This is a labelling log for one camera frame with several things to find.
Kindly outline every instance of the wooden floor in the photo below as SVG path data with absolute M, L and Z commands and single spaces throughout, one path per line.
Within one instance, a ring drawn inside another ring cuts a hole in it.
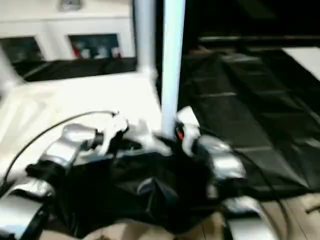
M 276 202 L 263 204 L 270 225 L 273 226 L 280 240 L 319 240 L 320 213 L 307 214 L 306 209 L 320 204 L 320 194 L 309 194 L 282 201 L 285 213 Z M 223 221 L 220 214 L 215 213 L 202 224 L 179 236 L 173 236 L 161 227 L 148 226 L 141 223 L 116 224 L 97 230 L 85 240 L 223 240 Z M 41 240 L 72 240 L 72 237 L 56 232 L 45 231 Z

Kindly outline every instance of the wire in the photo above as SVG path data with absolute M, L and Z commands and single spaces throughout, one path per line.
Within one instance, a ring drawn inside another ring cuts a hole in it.
M 77 118 L 83 117 L 83 116 L 87 116 L 87 115 L 92 115 L 92 114 L 110 114 L 112 116 L 116 115 L 114 112 L 112 111 L 107 111 L 107 110 L 101 110 L 101 111 L 88 111 L 88 112 L 84 112 L 78 115 L 74 115 L 71 117 L 68 117 L 62 121 L 57 122 L 56 124 L 52 125 L 51 127 L 48 127 L 47 129 L 43 130 L 42 132 L 40 132 L 38 135 L 36 135 L 34 138 L 32 138 L 12 159 L 9 167 L 7 168 L 3 179 L 2 179 L 2 184 L 1 186 L 5 186 L 8 183 L 8 176 L 10 174 L 11 169 L 13 168 L 15 162 L 17 161 L 17 159 L 21 156 L 22 153 L 24 153 L 24 151 L 30 147 L 30 145 L 32 145 L 37 139 L 39 139 L 41 136 L 43 136 L 44 134 L 46 134 L 47 132 L 49 132 L 50 130 Z

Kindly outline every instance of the black tarp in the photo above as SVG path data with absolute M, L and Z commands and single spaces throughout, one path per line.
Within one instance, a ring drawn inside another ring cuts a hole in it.
M 190 105 L 201 126 L 253 160 L 278 196 L 320 190 L 320 82 L 308 71 L 280 51 L 202 57 L 181 71 L 179 107 Z M 252 196 L 272 198 L 259 171 L 243 162 Z

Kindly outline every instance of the white table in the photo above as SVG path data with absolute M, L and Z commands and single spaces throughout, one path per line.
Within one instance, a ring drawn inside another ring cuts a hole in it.
M 0 178 L 17 152 L 34 136 L 55 123 L 83 112 L 119 111 L 136 124 L 146 122 L 150 131 L 161 129 L 161 110 L 154 81 L 149 74 L 130 72 L 81 77 L 17 86 L 0 106 Z M 103 129 L 108 115 L 84 116 L 73 123 Z M 17 160 L 11 177 L 35 163 L 62 131 L 53 129 L 32 144 Z

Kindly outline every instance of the white pole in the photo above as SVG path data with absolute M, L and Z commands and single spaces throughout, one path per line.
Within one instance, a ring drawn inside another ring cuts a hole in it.
M 156 1 L 134 0 L 137 35 L 137 70 L 154 74 L 155 64 L 155 34 L 156 34 Z
M 162 133 L 174 138 L 186 0 L 164 1 Z
M 23 79 L 13 69 L 10 61 L 0 46 L 0 93 L 5 94 L 14 86 L 22 84 Z

